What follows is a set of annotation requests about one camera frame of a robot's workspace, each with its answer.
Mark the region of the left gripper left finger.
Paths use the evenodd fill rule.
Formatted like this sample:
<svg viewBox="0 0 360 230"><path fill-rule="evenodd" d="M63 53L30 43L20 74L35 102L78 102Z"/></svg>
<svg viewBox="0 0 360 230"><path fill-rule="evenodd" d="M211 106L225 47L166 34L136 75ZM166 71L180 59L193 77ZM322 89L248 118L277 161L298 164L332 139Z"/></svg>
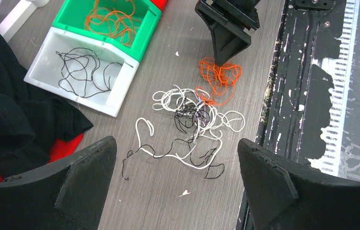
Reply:
<svg viewBox="0 0 360 230"><path fill-rule="evenodd" d="M0 182L0 230L95 230L116 162L107 136L67 157Z"/></svg>

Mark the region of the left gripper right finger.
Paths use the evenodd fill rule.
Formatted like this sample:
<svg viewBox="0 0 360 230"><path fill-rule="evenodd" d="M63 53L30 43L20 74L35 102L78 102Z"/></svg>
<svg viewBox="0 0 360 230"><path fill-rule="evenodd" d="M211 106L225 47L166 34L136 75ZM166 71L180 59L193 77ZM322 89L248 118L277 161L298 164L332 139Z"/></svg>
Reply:
<svg viewBox="0 0 360 230"><path fill-rule="evenodd" d="M237 147L257 230L360 230L360 182L331 176L241 139Z"/></svg>

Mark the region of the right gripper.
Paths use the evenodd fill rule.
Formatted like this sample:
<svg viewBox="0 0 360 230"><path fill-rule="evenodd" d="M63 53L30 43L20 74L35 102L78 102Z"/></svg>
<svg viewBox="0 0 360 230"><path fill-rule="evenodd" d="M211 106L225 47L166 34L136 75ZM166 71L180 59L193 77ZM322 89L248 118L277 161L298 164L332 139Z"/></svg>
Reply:
<svg viewBox="0 0 360 230"><path fill-rule="evenodd" d="M251 45L248 31L260 27L256 9L258 3L258 0L197 1L195 12L211 33L217 66L223 66Z"/></svg>

